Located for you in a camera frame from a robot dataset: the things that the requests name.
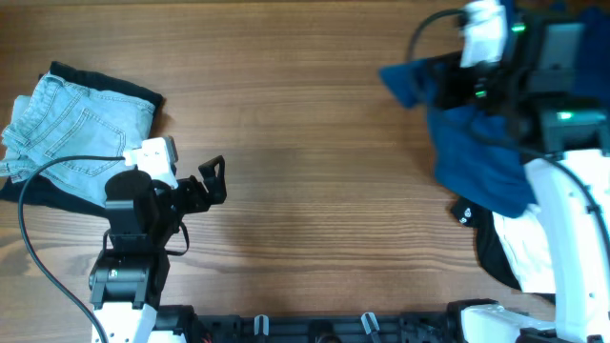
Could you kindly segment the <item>blue t-shirt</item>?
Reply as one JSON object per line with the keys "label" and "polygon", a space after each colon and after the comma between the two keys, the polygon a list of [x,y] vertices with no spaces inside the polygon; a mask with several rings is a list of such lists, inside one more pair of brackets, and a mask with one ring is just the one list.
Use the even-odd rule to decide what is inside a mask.
{"label": "blue t-shirt", "polygon": [[491,212],[520,217],[535,204],[524,167],[533,160],[575,179],[599,172],[609,155],[609,16],[597,8],[575,17],[506,9],[507,39],[481,103],[443,110],[426,59],[379,75],[405,107],[422,104],[437,157],[437,181]]}

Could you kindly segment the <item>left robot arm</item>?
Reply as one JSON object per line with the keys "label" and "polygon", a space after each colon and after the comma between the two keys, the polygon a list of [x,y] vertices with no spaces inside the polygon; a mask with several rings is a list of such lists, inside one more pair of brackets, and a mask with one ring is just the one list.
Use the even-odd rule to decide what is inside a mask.
{"label": "left robot arm", "polygon": [[183,218],[225,202],[225,160],[217,156],[172,188],[140,170],[123,171],[106,185],[110,222],[89,277],[96,324],[94,342],[209,342],[191,305],[160,303],[174,251],[187,236]]}

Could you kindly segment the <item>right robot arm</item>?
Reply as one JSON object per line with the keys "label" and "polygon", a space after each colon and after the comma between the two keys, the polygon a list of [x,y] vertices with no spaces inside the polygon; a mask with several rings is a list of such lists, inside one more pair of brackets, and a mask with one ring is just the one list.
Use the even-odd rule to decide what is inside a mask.
{"label": "right robot arm", "polygon": [[575,93],[584,25],[557,13],[510,15],[495,1],[457,11],[464,47],[436,70],[436,104],[504,118],[505,135],[461,130],[518,154],[539,206],[555,281],[553,321],[499,304],[455,305],[462,342],[605,342],[609,338],[609,113]]}

